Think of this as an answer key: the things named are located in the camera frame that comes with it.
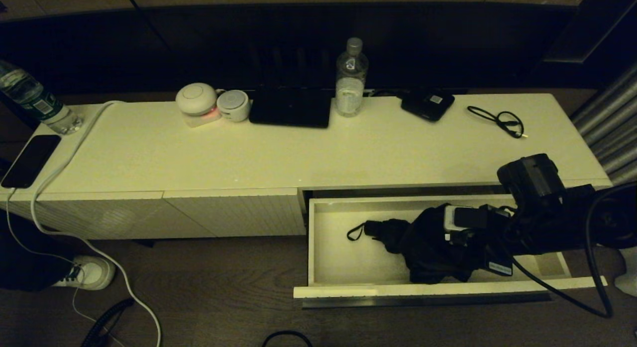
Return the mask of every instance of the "cabinet door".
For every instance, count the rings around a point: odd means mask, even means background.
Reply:
[[[46,194],[36,213],[46,227],[91,239],[213,236],[161,197],[161,191]],[[31,219],[28,198],[15,196],[11,212]]]
[[[164,199],[214,236],[305,235],[296,188],[166,191]]]

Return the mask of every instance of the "dark wall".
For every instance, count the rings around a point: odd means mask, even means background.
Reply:
[[[359,36],[370,88],[524,87],[575,11],[487,3],[148,10],[168,47],[136,12],[115,11],[0,24],[0,56],[60,94],[174,91],[194,81],[332,88],[337,55]]]

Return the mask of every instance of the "white cable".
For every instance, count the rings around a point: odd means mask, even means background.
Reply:
[[[126,274],[126,271],[123,269],[121,264],[118,263],[111,256],[107,255],[104,251],[93,246],[93,244],[89,242],[86,238],[82,238],[81,236],[77,236],[73,233],[66,233],[66,232],[60,232],[60,231],[48,231],[44,229],[44,227],[42,227],[42,225],[39,223],[38,216],[36,215],[36,200],[38,200],[40,193],[46,188],[46,186],[48,186],[48,184],[50,184],[50,182],[53,181],[53,179],[55,179],[55,177],[57,177],[57,175],[59,175],[62,172],[62,170],[64,170],[64,168],[66,168],[67,165],[69,165],[69,163],[71,163],[71,161],[73,160],[73,157],[75,157],[75,153],[77,153],[78,149],[80,149],[80,147],[82,146],[82,143],[84,143],[84,140],[86,140],[86,137],[89,135],[89,132],[91,132],[91,129],[93,129],[93,125],[95,125],[95,123],[98,121],[98,118],[100,118],[102,113],[104,113],[104,110],[108,108],[109,106],[113,104],[118,104],[118,103],[123,103],[123,102],[109,101],[109,102],[105,102],[105,104],[102,104],[102,106],[100,107],[100,109],[98,109],[95,117],[91,120],[91,122],[85,125],[84,132],[82,132],[82,136],[80,136],[80,140],[75,146],[75,149],[73,149],[73,152],[71,152],[70,156],[65,161],[63,161],[61,165],[54,170],[54,172],[48,175],[48,177],[46,177],[46,179],[44,179],[38,185],[36,190],[33,192],[33,196],[30,201],[31,217],[33,219],[34,224],[38,228],[38,230],[41,231],[42,233],[46,235],[72,236],[74,238],[77,238],[81,240],[82,242],[86,243],[86,245],[90,247],[93,251],[97,252],[98,254],[103,256],[105,259],[108,259],[109,261],[111,261],[115,266],[117,266],[121,270],[121,274],[123,275],[123,278],[126,282],[126,288],[128,289],[128,293],[137,302],[137,304],[141,305],[144,309],[146,309],[146,311],[148,311],[148,313],[150,314],[150,317],[153,318],[155,322],[155,326],[157,327],[157,347],[160,347],[161,346],[161,326],[159,325],[159,320],[157,319],[157,316],[155,315],[155,313],[153,313],[152,309],[150,309],[150,307],[148,307],[148,305],[146,305],[142,300],[140,300],[132,291],[132,288],[130,287],[130,281],[128,279],[128,275]]]
[[[67,259],[67,258],[65,258],[63,256],[59,256],[59,255],[56,255],[56,254],[48,254],[48,253],[45,253],[45,252],[33,251],[32,249],[29,249],[29,247],[26,247],[22,243],[22,241],[20,241],[20,239],[18,239],[18,236],[15,235],[15,233],[13,232],[13,227],[11,226],[11,215],[9,213],[9,202],[11,201],[11,197],[13,197],[13,195],[15,194],[15,191],[16,191],[16,188],[11,189],[11,191],[9,192],[9,195],[7,195],[7,198],[6,198],[6,224],[7,224],[7,227],[9,227],[9,233],[11,233],[11,236],[13,236],[13,239],[15,240],[15,242],[17,242],[18,245],[20,245],[20,247],[22,247],[22,249],[25,249],[26,251],[28,251],[28,252],[30,252],[32,254],[42,255],[42,256],[50,256],[50,257],[62,259],[64,261],[70,263],[73,266],[79,267],[80,270],[82,270],[82,281],[80,281],[80,284],[83,284],[84,283],[84,279],[86,279],[86,271],[84,270],[84,267],[76,265],[73,261],[71,261],[70,259]],[[87,315],[84,315],[84,313],[81,313],[80,311],[78,311],[77,307],[75,307],[75,297],[77,296],[79,289],[80,289],[79,287],[76,288],[75,289],[75,293],[73,293],[73,299],[71,300],[71,306],[73,306],[73,310],[75,310],[75,313],[77,313],[78,315],[80,315],[80,316],[82,316],[84,318],[87,318],[88,320],[91,320],[93,322],[97,322],[94,318],[91,318],[91,317],[88,317]],[[105,326],[103,327],[103,329],[121,347],[126,347]]]

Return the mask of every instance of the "cabinet top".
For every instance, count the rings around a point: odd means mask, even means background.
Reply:
[[[526,139],[513,139],[467,112],[512,111]],[[71,107],[93,118],[100,105]],[[301,188],[499,185],[500,166],[546,153],[566,186],[610,186],[601,165],[552,95],[458,95],[439,122],[400,108],[394,97],[365,98],[357,117],[332,109],[328,129],[219,120],[189,128],[174,102],[107,108],[84,145],[45,193],[116,193]],[[35,134],[50,134],[41,125]],[[62,139],[39,181],[70,154]],[[7,190],[0,189],[0,195]],[[30,195],[19,190],[18,195]]]

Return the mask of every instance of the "wooden floor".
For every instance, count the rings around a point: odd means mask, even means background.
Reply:
[[[293,287],[307,284],[304,237],[169,240],[147,248],[129,241],[97,243],[120,261],[134,290],[152,306],[164,331],[164,347],[259,347],[280,329],[307,334],[315,347],[409,346],[637,346],[637,298],[608,292],[616,316],[603,320],[565,301],[489,306],[301,309]],[[583,255],[575,274],[585,271]],[[603,274],[623,272],[618,252],[600,249]],[[573,293],[594,303],[594,290]],[[73,290],[0,291],[0,346],[75,347],[92,322],[73,312]],[[121,274],[99,292],[81,291],[80,311],[98,317],[125,299]],[[155,345],[155,326],[140,306],[128,309],[114,333],[126,347]],[[270,347],[301,346],[293,338]]]

